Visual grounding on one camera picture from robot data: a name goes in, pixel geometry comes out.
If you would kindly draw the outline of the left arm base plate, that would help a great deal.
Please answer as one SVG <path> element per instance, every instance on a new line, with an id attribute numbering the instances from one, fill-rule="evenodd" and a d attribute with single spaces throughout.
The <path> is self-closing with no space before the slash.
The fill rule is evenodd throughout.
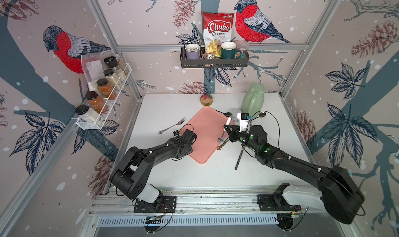
<path id="1" fill-rule="evenodd" d="M 136 199 L 133 203 L 134 213 L 174 213 L 176 211 L 177 197 L 160 196 L 154 203 L 147 203 Z"/>

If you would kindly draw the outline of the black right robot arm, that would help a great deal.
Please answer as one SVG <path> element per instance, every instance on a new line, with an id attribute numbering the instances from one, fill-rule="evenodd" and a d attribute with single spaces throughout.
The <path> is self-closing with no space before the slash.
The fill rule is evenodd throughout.
<path id="1" fill-rule="evenodd" d="M 319 166 L 290 156 L 268 143 L 268 135 L 260 125 L 252 126 L 249 132 L 240 131 L 238 125 L 225 124 L 223 128 L 231 142 L 239 141 L 252 150 L 262 165 L 285 171 L 317 188 L 322 193 L 324 208 L 335 220 L 353 222 L 365 197 L 345 169 Z"/>

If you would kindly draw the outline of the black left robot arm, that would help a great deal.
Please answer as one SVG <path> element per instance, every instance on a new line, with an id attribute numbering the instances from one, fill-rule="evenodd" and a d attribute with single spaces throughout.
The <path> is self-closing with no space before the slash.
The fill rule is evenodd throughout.
<path id="1" fill-rule="evenodd" d="M 139 199 L 148 204 L 160 203 L 162 193 L 148 183 L 151 170 L 169 160 L 180 160 L 193 152 L 196 134 L 185 130 L 174 131 L 174 137 L 165 143 L 147 149 L 131 147 L 110 175 L 110 183 L 129 199 Z"/>

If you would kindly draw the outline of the patterned handle steel fork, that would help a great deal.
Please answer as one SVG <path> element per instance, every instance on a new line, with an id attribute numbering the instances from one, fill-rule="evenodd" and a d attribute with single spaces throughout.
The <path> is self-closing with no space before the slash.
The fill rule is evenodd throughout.
<path id="1" fill-rule="evenodd" d="M 240 151 L 238 160 L 237 160 L 236 165 L 235 165 L 235 167 L 234 167 L 234 170 L 235 170 L 235 171 L 238 170 L 238 167 L 239 167 L 239 164 L 240 164 L 240 162 L 241 162 L 241 158 L 242 158 L 243 152 L 244 152 L 244 148 L 242 148 L 241 151 Z"/>

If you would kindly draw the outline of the pink plastic tray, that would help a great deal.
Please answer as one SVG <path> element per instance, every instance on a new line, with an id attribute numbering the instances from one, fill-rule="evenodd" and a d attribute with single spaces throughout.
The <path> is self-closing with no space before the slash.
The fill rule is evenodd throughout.
<path id="1" fill-rule="evenodd" d="M 193 152 L 190 157 L 199 164 L 204 164 L 220 145 L 218 138 L 223 134 L 223 126 L 227 123 L 235 125 L 235 122 L 217 112 L 211 107 L 201 109 L 185 126 L 182 131 L 192 130 L 197 136 L 192 145 Z"/>

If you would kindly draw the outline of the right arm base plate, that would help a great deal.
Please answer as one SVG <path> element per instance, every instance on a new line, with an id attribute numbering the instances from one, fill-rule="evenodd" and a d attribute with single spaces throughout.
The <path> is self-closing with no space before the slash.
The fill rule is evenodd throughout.
<path id="1" fill-rule="evenodd" d="M 259 210 L 261 212 L 301 211 L 300 205 L 291 205 L 283 197 L 283 192 L 289 185 L 288 183 L 281 184 L 272 194 L 258 194 L 256 203 Z"/>

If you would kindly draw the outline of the white handled steel spoon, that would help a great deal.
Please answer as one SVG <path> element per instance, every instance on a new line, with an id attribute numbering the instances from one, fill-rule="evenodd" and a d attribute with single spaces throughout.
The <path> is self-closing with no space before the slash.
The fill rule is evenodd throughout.
<path id="1" fill-rule="evenodd" d="M 230 124 L 230 122 L 231 122 L 231 117 L 228 117 L 228 119 L 226 121 L 226 124 Z M 219 141 L 220 145 L 224 143 L 224 138 L 223 138 L 224 134 L 225 134 L 225 130 L 223 130 L 223 133 L 222 133 L 221 137 L 218 138 L 218 141 Z"/>

